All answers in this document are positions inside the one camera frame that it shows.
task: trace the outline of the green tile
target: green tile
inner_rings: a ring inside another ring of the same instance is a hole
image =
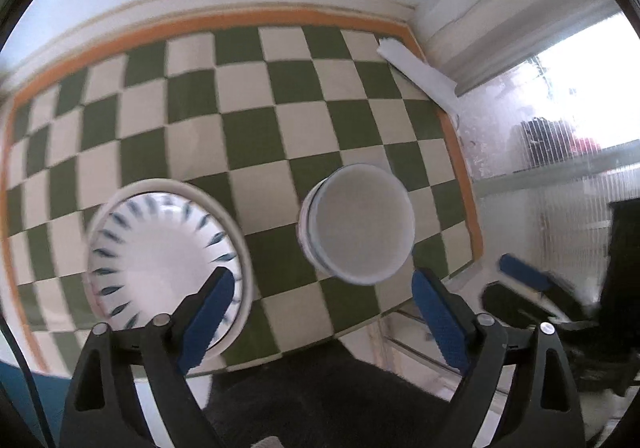
[[[298,245],[295,224],[247,235],[246,243],[263,298],[316,281],[314,268]]]
[[[230,28],[215,33],[216,64],[263,60],[258,28]]]
[[[340,28],[331,26],[302,26],[306,43],[313,58],[351,58]]]
[[[76,335],[72,332],[51,333],[53,340],[58,346],[58,351],[65,362],[66,370],[73,374],[80,357],[80,344]]]
[[[431,187],[433,202],[436,205],[440,229],[446,230],[462,222],[466,218],[465,204],[460,192],[460,183],[452,179],[447,183],[436,184]]]
[[[416,243],[413,251],[415,268],[429,268],[439,279],[449,274],[442,235],[435,234]]]
[[[405,100],[404,106],[418,139],[444,138],[437,105],[431,100]]]
[[[169,177],[164,154],[164,129],[129,136],[120,142],[122,186],[140,179]]]
[[[27,157],[25,160],[26,176],[32,176],[44,168],[44,160],[47,155],[47,142],[49,141],[49,126],[34,132],[27,143]]]
[[[260,300],[254,302],[244,329],[222,353],[226,365],[238,365],[278,354],[276,340]]]
[[[296,186],[298,198],[302,201],[306,194],[342,166],[340,152],[310,155],[289,160],[289,167]]]
[[[124,72],[124,86],[129,87],[164,76],[166,42],[160,40],[127,52],[129,56]]]
[[[367,100],[326,103],[340,150],[382,145],[376,121]]]
[[[222,115],[229,169],[285,159],[273,107]]]
[[[51,219],[78,210],[75,156],[49,169],[49,201]]]
[[[269,62],[267,69],[276,103],[314,102],[323,99],[318,73],[312,61]]]
[[[56,274],[51,261],[47,224],[41,224],[27,230],[27,243],[29,245],[29,256],[31,257],[31,268],[36,280],[44,281],[55,277]]]
[[[356,62],[355,65],[367,98],[402,98],[386,62]]]
[[[409,192],[429,186],[429,178],[417,141],[385,145],[385,151],[391,171]]]
[[[7,218],[9,237],[21,232],[22,224],[22,185],[14,186],[6,191]]]
[[[15,110],[14,116],[14,143],[17,143],[27,135],[29,128],[29,114],[31,113],[31,103],[29,100],[26,104],[21,105]]]
[[[117,95],[92,102],[84,108],[82,111],[81,151],[116,139],[117,113]]]
[[[71,109],[80,104],[82,101],[82,93],[84,92],[86,73],[86,69],[81,69],[69,76],[66,76],[60,81],[56,116],[68,113]]]
[[[231,184],[229,183],[229,173],[222,172],[214,175],[204,175],[196,179],[190,179],[187,183],[197,186],[202,191],[208,193],[213,199],[218,201],[229,215],[236,220],[236,205],[231,195]]]
[[[353,285],[331,277],[320,281],[334,333],[344,331],[378,314],[378,298],[372,285]]]
[[[218,112],[215,71],[190,71],[167,80],[169,123]]]
[[[44,323],[44,318],[40,312],[40,304],[38,304],[33,284],[19,285],[18,295],[30,329],[32,331],[46,331],[47,325]]]
[[[65,293],[65,300],[76,329],[91,329],[100,320],[91,311],[91,306],[86,299],[82,273],[60,277],[60,284],[62,284],[62,291]]]

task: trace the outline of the floor tile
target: floor tile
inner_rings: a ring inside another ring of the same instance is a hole
[[[400,89],[391,75],[389,64],[356,62],[355,65],[367,98],[397,99],[401,97]]]
[[[84,103],[91,103],[118,94],[124,84],[127,55],[119,54],[89,67],[84,90]]]
[[[25,229],[49,220],[49,170],[32,175],[22,184],[22,217]]]
[[[152,42],[127,51],[127,66],[124,72],[124,86],[155,80],[164,76],[164,54],[166,42]]]
[[[277,104],[322,100],[318,73],[311,60],[269,62],[267,67]]]
[[[27,177],[41,171],[45,167],[47,142],[49,141],[49,126],[34,132],[27,145],[27,157],[24,171]]]
[[[164,129],[130,136],[120,142],[122,186],[140,179],[167,177]]]
[[[29,118],[29,133],[44,127],[53,119],[59,91],[60,85],[55,84],[33,98],[31,116]]]
[[[324,99],[362,100],[367,97],[352,60],[314,60]]]
[[[440,227],[445,230],[465,220],[465,204],[457,180],[437,184],[431,187],[433,200],[436,203]]]
[[[368,101],[334,101],[327,106],[341,150],[382,144]]]
[[[263,298],[316,281],[298,245],[295,224],[247,235],[246,243]]]
[[[385,145],[385,151],[391,171],[402,181],[408,191],[429,186],[427,171],[424,168],[417,141]]]
[[[51,219],[78,210],[75,157],[49,169],[49,197]]]
[[[369,100],[369,105],[384,144],[415,141],[414,128],[406,113],[404,101]]]
[[[338,150],[338,139],[325,102],[302,102],[276,107],[288,158]]]
[[[334,332],[344,331],[380,313],[376,290],[331,277],[319,282]]]
[[[164,125],[166,82],[164,78],[159,78],[124,89],[118,106],[118,138],[127,138]]]
[[[298,220],[298,199],[286,161],[233,170],[230,180],[239,224],[245,234]]]
[[[310,155],[309,157],[299,157],[289,162],[293,183],[296,187],[298,200],[302,202],[306,194],[320,183],[324,178],[342,166],[340,154],[330,152],[329,154]]]
[[[190,71],[167,80],[167,121],[187,120],[218,112],[216,73]]]
[[[385,62],[385,59],[378,54],[379,44],[374,34],[342,30],[342,36],[354,60]]]
[[[107,202],[121,186],[120,143],[110,141],[81,152],[78,161],[78,203],[81,209]]]
[[[413,251],[415,268],[429,268],[439,279],[449,274],[447,255],[440,234],[416,243]]]
[[[313,58],[351,58],[340,28],[302,26],[302,31]]]
[[[214,68],[213,34],[172,38],[166,43],[166,75]]]
[[[263,60],[258,28],[230,28],[215,33],[216,64]]]
[[[300,27],[259,28],[265,60],[309,60],[311,52]]]
[[[76,107],[51,122],[45,161],[47,167],[52,167],[52,165],[78,154],[82,112],[82,108]]]
[[[273,107],[224,114],[222,126],[231,170],[285,159]]]
[[[436,104],[430,100],[404,100],[406,112],[418,139],[444,138]]]
[[[82,214],[73,212],[49,222],[51,254],[56,276],[64,277],[86,269]]]
[[[118,96],[113,95],[87,105],[82,111],[80,149],[85,151],[116,138]]]
[[[221,113],[273,105],[269,74],[264,62],[221,66],[216,74]]]
[[[456,178],[444,139],[423,139],[418,144],[431,186]]]
[[[431,187],[426,186],[409,192],[409,199],[414,207],[415,241],[419,242],[439,233],[440,221],[438,221]]]
[[[334,333],[319,282],[264,298],[262,306],[281,351],[318,342]]]
[[[466,223],[458,223],[442,231],[442,241],[447,255],[449,272],[453,273],[473,260],[471,238]]]
[[[244,329],[222,353],[226,365],[239,365],[278,353],[269,321],[260,300],[251,307]]]
[[[31,269],[37,281],[44,281],[56,276],[51,260],[49,231],[46,224],[27,230],[27,242],[31,257]]]
[[[87,70],[81,69],[65,76],[60,81],[60,92],[58,94],[58,105],[56,106],[56,116],[62,116],[69,112],[82,101]]]

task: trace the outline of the white tile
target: white tile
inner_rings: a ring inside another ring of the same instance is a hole
[[[363,147],[361,149],[350,149],[340,151],[343,165],[353,165],[354,163],[368,163],[391,173],[388,157],[382,145],[373,147]]]
[[[288,158],[338,151],[326,102],[281,104],[276,114]]]
[[[187,35],[167,41],[166,74],[175,76],[187,71],[213,69],[213,34]]]
[[[319,282],[262,299],[278,348],[290,351],[333,335]]]
[[[78,204],[81,209],[106,202],[120,187],[120,150],[110,141],[78,154]]]
[[[473,259],[471,238],[464,221],[443,230],[442,241],[444,242],[444,250],[447,253],[449,273],[460,269]]]
[[[84,103],[101,100],[119,93],[124,84],[127,55],[119,54],[91,66],[86,77]]]
[[[56,275],[64,277],[85,271],[81,213],[69,213],[53,219],[48,226]]]
[[[53,114],[58,104],[58,93],[60,84],[55,84],[46,91],[38,94],[31,104],[31,115],[29,116],[29,132],[33,133],[44,127],[53,119]]]
[[[40,312],[47,330],[52,332],[73,331],[76,326],[69,313],[60,279],[53,278],[33,283],[40,305]]]
[[[288,161],[232,170],[230,178],[240,227],[245,234],[298,220],[298,197]]]
[[[81,122],[82,108],[80,107],[51,122],[47,142],[47,167],[53,167],[78,153]]]
[[[415,141],[414,128],[403,100],[369,100],[369,105],[385,145]]]
[[[367,98],[353,60],[314,60],[325,100]]]
[[[423,241],[440,232],[440,221],[436,212],[431,188],[424,188],[409,192],[409,199],[414,207],[415,241]]]
[[[456,178],[444,139],[422,139],[418,145],[431,186]]]
[[[14,273],[17,284],[33,282],[35,279],[33,277],[33,269],[31,269],[27,232],[20,232],[9,237],[9,247],[11,249],[12,261],[14,262]]]
[[[342,36],[354,60],[366,60],[368,62],[385,61],[377,52],[379,44],[374,34],[342,30]]]
[[[194,179],[228,170],[219,114],[172,123],[166,128],[166,143],[172,179]]]
[[[29,138],[24,138],[14,143],[9,151],[9,167],[7,170],[7,188],[13,188],[17,184],[24,181],[25,176],[25,160],[27,143]]]
[[[118,138],[162,127],[166,121],[165,97],[164,78],[125,89],[120,95]]]
[[[311,60],[302,28],[260,28],[265,60]]]
[[[221,113],[273,105],[269,73],[264,62],[219,66],[216,84]]]
[[[41,170],[22,184],[22,216],[28,230],[49,220],[49,170]]]

